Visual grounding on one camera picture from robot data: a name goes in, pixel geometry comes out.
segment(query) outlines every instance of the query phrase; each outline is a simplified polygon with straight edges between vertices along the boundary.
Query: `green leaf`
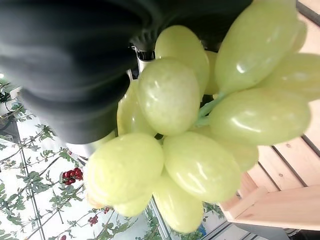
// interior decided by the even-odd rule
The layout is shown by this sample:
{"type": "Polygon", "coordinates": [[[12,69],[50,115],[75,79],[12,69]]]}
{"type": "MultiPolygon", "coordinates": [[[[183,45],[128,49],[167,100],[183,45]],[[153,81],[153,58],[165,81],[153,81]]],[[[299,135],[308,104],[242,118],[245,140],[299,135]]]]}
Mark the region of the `green leaf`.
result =
{"type": "Polygon", "coordinates": [[[16,197],[18,197],[18,194],[12,194],[7,200],[8,204],[12,202],[12,200],[16,199],[16,197]]]}
{"type": "Polygon", "coordinates": [[[31,189],[34,193],[39,194],[48,190],[49,186],[47,184],[43,184],[42,182],[33,182],[31,189]]]}
{"type": "Polygon", "coordinates": [[[65,204],[64,204],[66,207],[71,207],[71,203],[69,201],[67,201],[65,204]]]}
{"type": "Polygon", "coordinates": [[[0,151],[2,151],[3,149],[5,149],[6,147],[7,147],[6,145],[0,143],[0,151]]]}
{"type": "Polygon", "coordinates": [[[20,225],[22,226],[21,218],[18,216],[7,216],[6,219],[8,219],[10,222],[12,222],[14,225],[20,225]]]}

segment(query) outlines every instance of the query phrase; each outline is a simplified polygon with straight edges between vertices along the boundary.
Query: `red berry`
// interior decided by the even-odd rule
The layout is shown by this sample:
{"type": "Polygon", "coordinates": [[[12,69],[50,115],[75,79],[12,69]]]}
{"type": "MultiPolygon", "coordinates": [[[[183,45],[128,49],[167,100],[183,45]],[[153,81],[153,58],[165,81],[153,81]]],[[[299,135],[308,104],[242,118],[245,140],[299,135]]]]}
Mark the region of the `red berry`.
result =
{"type": "Polygon", "coordinates": [[[66,177],[66,178],[70,178],[70,174],[71,174],[71,171],[67,171],[67,172],[65,173],[65,177],[66,177]]]}
{"type": "Polygon", "coordinates": [[[73,170],[71,170],[71,171],[70,171],[70,177],[73,177],[74,175],[76,175],[76,172],[73,171],[73,170]]]}

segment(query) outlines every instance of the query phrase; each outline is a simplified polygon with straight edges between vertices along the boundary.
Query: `wooden crate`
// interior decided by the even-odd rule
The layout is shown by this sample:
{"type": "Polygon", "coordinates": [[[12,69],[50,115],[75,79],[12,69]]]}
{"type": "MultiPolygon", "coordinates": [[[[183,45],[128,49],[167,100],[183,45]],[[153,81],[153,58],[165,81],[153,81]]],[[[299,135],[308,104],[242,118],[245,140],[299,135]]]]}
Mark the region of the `wooden crate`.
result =
{"type": "Polygon", "coordinates": [[[243,174],[237,194],[220,204],[229,222],[320,231],[320,100],[310,107],[306,135],[259,146],[259,163],[243,174]]]}

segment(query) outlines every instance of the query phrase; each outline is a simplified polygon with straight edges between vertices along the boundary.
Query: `grape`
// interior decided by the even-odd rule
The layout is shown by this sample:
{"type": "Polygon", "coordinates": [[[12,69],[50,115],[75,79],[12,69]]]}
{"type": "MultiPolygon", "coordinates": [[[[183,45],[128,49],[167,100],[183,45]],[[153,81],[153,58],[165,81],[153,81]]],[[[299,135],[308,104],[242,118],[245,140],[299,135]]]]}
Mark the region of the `grape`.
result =
{"type": "Polygon", "coordinates": [[[157,59],[173,57],[193,69],[202,99],[209,80],[209,61],[198,37],[185,26],[171,26],[161,32],[154,51],[157,59]]]}
{"type": "Polygon", "coordinates": [[[151,191],[164,154],[153,137],[129,133],[103,144],[89,159],[85,185],[100,203],[122,204],[151,191]]]}
{"type": "Polygon", "coordinates": [[[195,132],[168,136],[163,151],[171,178],[201,201],[226,201],[240,187],[241,172],[233,156],[209,137],[195,132]]]}
{"type": "Polygon", "coordinates": [[[209,126],[193,129],[192,132],[212,138],[220,144],[228,153],[233,155],[235,162],[243,173],[250,170],[258,162],[259,152],[257,146],[236,143],[220,138],[213,138],[209,126]]]}
{"type": "Polygon", "coordinates": [[[180,233],[197,230],[204,213],[202,202],[182,190],[166,171],[163,171],[153,196],[162,217],[172,229],[180,233]]]}
{"type": "Polygon", "coordinates": [[[138,81],[131,81],[126,94],[118,104],[116,120],[119,136],[128,133],[145,133],[151,136],[157,134],[142,114],[136,94],[137,88],[138,81]]]}
{"type": "Polygon", "coordinates": [[[320,98],[320,56],[288,55],[258,87],[279,88],[301,95],[309,102],[320,98]]]}
{"type": "Polygon", "coordinates": [[[248,145],[273,145],[301,136],[310,123],[302,97],[275,88],[254,88],[223,99],[209,115],[212,134],[248,145]]]}
{"type": "Polygon", "coordinates": [[[216,66],[217,54],[213,51],[205,51],[205,53],[209,59],[210,74],[209,74],[209,81],[205,88],[204,94],[213,95],[213,94],[217,94],[219,91],[218,85],[215,80],[215,66],[216,66]]]}
{"type": "Polygon", "coordinates": [[[291,47],[292,52],[298,52],[305,44],[307,38],[308,27],[303,21],[298,22],[298,32],[295,37],[294,43],[291,47]]]}
{"type": "Polygon", "coordinates": [[[192,70],[174,58],[157,59],[139,76],[137,95],[150,125],[162,135],[189,129],[199,110],[199,88],[192,70]]]}
{"type": "Polygon", "coordinates": [[[224,38],[215,64],[221,95],[265,78],[287,54],[298,29],[292,1],[259,0],[246,8],[224,38]]]}
{"type": "Polygon", "coordinates": [[[134,217],[142,213],[146,207],[148,206],[150,199],[152,197],[152,193],[147,193],[139,196],[138,198],[131,200],[129,202],[116,204],[114,205],[114,209],[125,217],[134,217]]]}
{"type": "Polygon", "coordinates": [[[106,206],[107,204],[102,204],[97,202],[91,195],[89,195],[88,193],[85,195],[85,199],[86,201],[89,203],[89,205],[94,208],[94,209],[102,209],[104,206],[106,206]]]}

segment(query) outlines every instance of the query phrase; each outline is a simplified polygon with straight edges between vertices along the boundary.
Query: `metal rod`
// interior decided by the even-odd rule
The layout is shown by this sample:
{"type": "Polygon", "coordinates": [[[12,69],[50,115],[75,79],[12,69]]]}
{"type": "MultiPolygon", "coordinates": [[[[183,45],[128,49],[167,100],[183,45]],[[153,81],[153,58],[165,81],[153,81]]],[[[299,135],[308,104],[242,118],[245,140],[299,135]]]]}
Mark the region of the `metal rod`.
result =
{"type": "MultiPolygon", "coordinates": [[[[27,162],[26,162],[25,153],[24,153],[23,149],[21,149],[20,155],[21,155],[21,158],[22,158],[22,164],[24,165],[24,168],[25,168],[25,174],[28,177],[29,176],[28,165],[27,165],[27,162]]],[[[40,219],[40,212],[38,210],[38,206],[37,206],[35,195],[34,195],[33,191],[30,188],[29,188],[29,192],[30,192],[30,195],[31,195],[31,202],[32,202],[32,206],[33,206],[33,211],[34,211],[34,215],[35,215],[35,218],[36,218],[36,222],[37,222],[38,227],[40,228],[41,240],[46,240],[46,236],[45,236],[44,229],[42,227],[42,222],[41,222],[41,219],[40,219]]]]}

